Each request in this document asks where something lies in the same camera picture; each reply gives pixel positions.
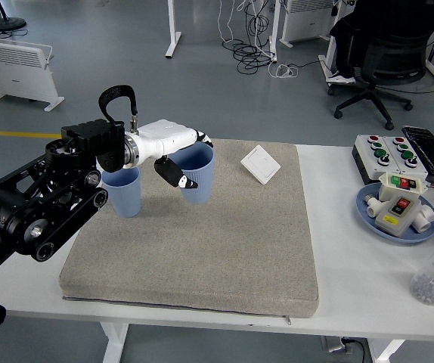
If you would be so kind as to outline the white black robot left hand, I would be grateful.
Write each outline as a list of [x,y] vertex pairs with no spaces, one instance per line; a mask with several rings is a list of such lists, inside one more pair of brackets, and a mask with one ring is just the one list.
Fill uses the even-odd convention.
[[129,160],[125,166],[136,167],[146,160],[154,160],[155,171],[168,184],[173,187],[195,189],[198,183],[187,177],[169,155],[196,143],[213,147],[211,139],[204,132],[161,119],[142,126],[138,132],[126,133]]

